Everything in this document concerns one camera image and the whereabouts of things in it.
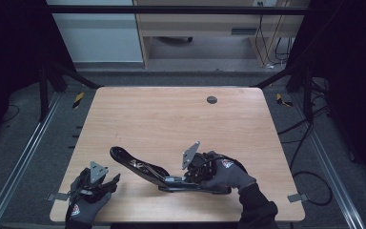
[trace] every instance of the glove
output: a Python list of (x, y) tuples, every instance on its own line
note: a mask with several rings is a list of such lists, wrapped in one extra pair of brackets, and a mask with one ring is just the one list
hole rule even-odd
[[(76, 180), (71, 184), (71, 192), (76, 191), (78, 179), (79, 177), (77, 177)], [(83, 198), (77, 197), (78, 200), (75, 202), (73, 209), (71, 210), (70, 220), (92, 225), (97, 213), (109, 201), (111, 197), (112, 194), (107, 193), (95, 203), (89, 203)]]
[[(207, 153), (209, 157), (221, 156), (214, 151)], [(211, 188), (216, 185), (224, 185), (232, 188), (237, 188), (240, 192), (243, 188), (250, 184), (256, 183), (256, 179), (249, 176), (233, 161), (228, 159), (218, 159), (215, 162), (216, 174), (210, 180), (201, 181), (201, 186)]]

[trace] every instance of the round hole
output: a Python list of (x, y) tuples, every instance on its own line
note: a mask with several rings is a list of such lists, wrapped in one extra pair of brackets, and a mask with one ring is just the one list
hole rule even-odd
[(214, 104), (216, 103), (217, 99), (215, 96), (208, 96), (207, 97), (207, 102), (209, 102), (210, 104)]

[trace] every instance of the wooden table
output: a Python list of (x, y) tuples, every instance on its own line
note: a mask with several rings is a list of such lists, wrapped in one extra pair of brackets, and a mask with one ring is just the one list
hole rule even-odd
[[(217, 102), (207, 102), (215, 96)], [(165, 193), (112, 160), (110, 148), (183, 176), (182, 153), (196, 141), (197, 152), (214, 150), (239, 160), (257, 178), (267, 199), (278, 206), (279, 221), (303, 220), (287, 160), (261, 90), (237, 87), (105, 87), (97, 90), (59, 192), (95, 161), (109, 167), (105, 182), (121, 179), (96, 221), (238, 221), (236, 189), (227, 196)], [(56, 200), (51, 220), (63, 221), (66, 201)]]

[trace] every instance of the metal bracket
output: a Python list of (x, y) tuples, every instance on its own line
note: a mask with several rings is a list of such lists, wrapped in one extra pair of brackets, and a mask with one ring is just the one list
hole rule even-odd
[(46, 200), (48, 200), (48, 201), (55, 201), (56, 199), (67, 201), (68, 200), (68, 194), (63, 194), (63, 193), (52, 194), (52, 193), (49, 193), (46, 197)]
[(192, 163), (192, 160), (195, 156), (195, 153), (197, 153), (199, 146), (200, 141), (196, 141), (192, 147), (183, 152), (182, 170), (185, 170), (190, 165), (190, 163)]
[(309, 199), (306, 194), (293, 194), (287, 196), (287, 198), (290, 202), (305, 201)]
[(94, 161), (91, 161), (91, 183), (94, 184), (103, 177), (109, 170)]

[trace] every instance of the gray floor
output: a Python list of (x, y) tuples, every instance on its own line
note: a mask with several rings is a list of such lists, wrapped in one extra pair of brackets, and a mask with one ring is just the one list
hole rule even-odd
[[(152, 55), (148, 68), (125, 65), (117, 68), (108, 66), (92, 72), (81, 69), (81, 74), (95, 83), (106, 86), (239, 86), (254, 85), (273, 75), (281, 68), (259, 68), (246, 38), (206, 38), (195, 37), (192, 43), (181, 39), (159, 38), (153, 41)], [(94, 90), (67, 78), (69, 87), (60, 94), (58, 108), (47, 127), (34, 155), (20, 182), (17, 185), (6, 211), (0, 218), (0, 228), (61, 228), (61, 223), (50, 221), (52, 203), (45, 201), (48, 192), (56, 192), (72, 155), (72, 147), (78, 135), (94, 97)], [(288, 94), (285, 91), (284, 78), (264, 90), (277, 131), (300, 121), (303, 117), (296, 106), (287, 107), (276, 103), (276, 94), (284, 101), (297, 102), (302, 93)], [(80, 92), (85, 96), (78, 109), (71, 105)], [(14, 93), (4, 120), (15, 117), (0, 126), (0, 192), (25, 149), (34, 129), (38, 124), (39, 97), (38, 85)], [(325, 106), (324, 99), (315, 101), (315, 109)], [(366, 228), (366, 168), (349, 159), (348, 149), (332, 119), (321, 114), (315, 118), (314, 130), (324, 146), (326, 154), (334, 164), (347, 193)], [(281, 135), (283, 150), (288, 159), (294, 156), (295, 143), (284, 143), (301, 139), (305, 133), (304, 125), (287, 134)], [(324, 178), (325, 170), (318, 160), (318, 153), (312, 135), (300, 148), (296, 157), (293, 174), (298, 171), (314, 172)], [(324, 202), (329, 197), (325, 184), (309, 175), (295, 178), (300, 193), (305, 193), (311, 200)], [(350, 228), (340, 199), (334, 198), (327, 206), (316, 206), (303, 202), (306, 218), (294, 223), (294, 228)], [(280, 222), (281, 228), (290, 228), (289, 222)]]

